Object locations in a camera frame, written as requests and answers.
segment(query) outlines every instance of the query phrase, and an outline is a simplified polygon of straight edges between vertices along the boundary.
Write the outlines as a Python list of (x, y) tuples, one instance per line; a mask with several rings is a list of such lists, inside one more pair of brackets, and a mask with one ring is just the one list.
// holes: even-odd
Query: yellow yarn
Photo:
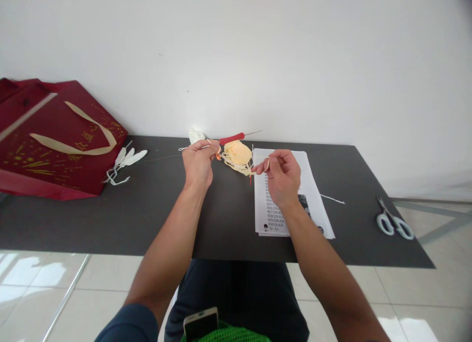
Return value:
[(225, 164), (233, 170), (245, 176), (254, 174), (251, 172), (252, 151), (239, 140), (225, 144), (224, 152), (221, 156), (224, 158)]

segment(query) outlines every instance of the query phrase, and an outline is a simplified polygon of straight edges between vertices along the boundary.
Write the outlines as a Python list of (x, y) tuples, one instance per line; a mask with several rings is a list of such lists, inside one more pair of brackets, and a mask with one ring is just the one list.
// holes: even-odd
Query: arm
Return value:
[[(281, 210), (300, 270), (341, 342), (390, 341), (348, 268), (298, 201), (300, 166), (289, 150), (269, 157), (269, 192)], [(267, 159), (253, 168), (261, 174)]]
[(124, 302), (124, 305), (139, 303), (148, 307), (159, 328), (190, 265), (203, 199), (213, 179), (211, 161), (220, 146), (215, 140), (202, 149), (205, 145), (208, 141), (201, 140), (183, 151), (185, 186), (144, 255)]

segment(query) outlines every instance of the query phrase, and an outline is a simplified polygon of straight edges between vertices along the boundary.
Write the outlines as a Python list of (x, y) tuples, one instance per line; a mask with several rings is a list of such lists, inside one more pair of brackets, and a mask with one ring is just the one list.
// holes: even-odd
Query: crochet hook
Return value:
[(225, 145), (225, 144), (228, 144), (228, 143), (230, 143), (230, 142), (232, 142), (232, 141), (235, 141), (235, 140), (242, 140), (242, 139), (244, 139), (245, 136), (247, 136), (247, 135), (259, 133), (259, 132), (261, 132), (261, 131), (262, 131), (262, 130), (258, 130), (258, 131), (255, 131), (255, 132), (252, 132), (252, 133), (247, 133), (247, 134), (239, 133), (239, 134), (233, 135), (233, 136), (228, 137), (228, 138), (222, 138), (222, 139), (219, 140), (219, 143), (220, 143), (220, 145)]

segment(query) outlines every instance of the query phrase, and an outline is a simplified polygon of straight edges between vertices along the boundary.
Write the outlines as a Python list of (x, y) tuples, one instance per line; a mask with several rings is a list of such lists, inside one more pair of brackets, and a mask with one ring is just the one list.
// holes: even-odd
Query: hand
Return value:
[(213, 181), (211, 162), (220, 151), (218, 140), (199, 140), (182, 152), (185, 167), (185, 187), (205, 191)]
[(252, 172), (267, 173), (270, 196), (280, 210), (298, 203), (301, 170), (290, 150), (274, 151)]

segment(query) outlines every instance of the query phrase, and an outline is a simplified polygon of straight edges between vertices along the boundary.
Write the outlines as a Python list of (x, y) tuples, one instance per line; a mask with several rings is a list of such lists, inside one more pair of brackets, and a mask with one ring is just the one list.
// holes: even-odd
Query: person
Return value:
[[(213, 180), (218, 141), (201, 140), (183, 151), (185, 185), (147, 250), (123, 307), (96, 342), (156, 341), (169, 303), (177, 300), (165, 341), (180, 341), (186, 316), (213, 306), (221, 321), (270, 341), (306, 341), (306, 321), (285, 263), (192, 260), (200, 211)], [(300, 270), (341, 342), (386, 342), (385, 334), (348, 268), (298, 201), (300, 167), (289, 150), (276, 150), (252, 171), (268, 177)]]

